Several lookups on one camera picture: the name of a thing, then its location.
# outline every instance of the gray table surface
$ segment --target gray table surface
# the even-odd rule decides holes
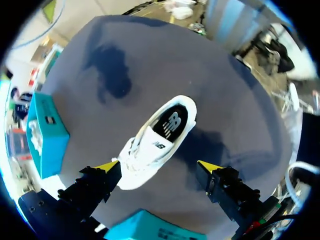
[[[140,208],[173,224],[232,236],[238,228],[195,178],[197,160],[232,166],[267,199],[291,156],[289,136],[259,82],[219,45],[173,24],[100,16],[66,46],[42,91],[53,96],[70,132],[61,181],[110,162],[147,119],[177,95],[197,106],[197,124],[174,156],[142,187],[116,187],[93,216],[108,228]]]

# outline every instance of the shoe insole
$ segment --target shoe insole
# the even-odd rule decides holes
[[[187,109],[177,104],[167,109],[152,129],[161,137],[173,143],[184,131],[187,120]]]

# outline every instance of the teal box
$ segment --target teal box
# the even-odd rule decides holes
[[[141,210],[113,226],[104,236],[108,240],[206,240],[205,234],[171,224]]]
[[[41,156],[31,142],[32,133],[29,122],[35,119],[38,121],[43,138]],[[33,93],[28,112],[26,138],[30,154],[41,179],[59,174],[70,135],[50,95]]]

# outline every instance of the black cable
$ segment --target black cable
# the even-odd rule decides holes
[[[292,215],[282,215],[282,216],[275,217],[274,219],[271,219],[271,220],[261,224],[260,226],[257,226],[256,228],[252,229],[247,234],[242,235],[237,240],[255,239],[255,237],[257,237],[258,233],[262,233],[266,228],[270,227],[271,225],[276,224],[277,222],[280,222],[280,221],[283,221],[286,219],[296,219],[297,216],[298,216],[297,214],[292,214]]]

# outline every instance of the shoe tongue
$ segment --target shoe tongue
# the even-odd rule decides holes
[[[138,161],[143,165],[150,164],[168,153],[173,145],[172,142],[154,132],[150,126],[147,126],[140,141],[137,153]]]

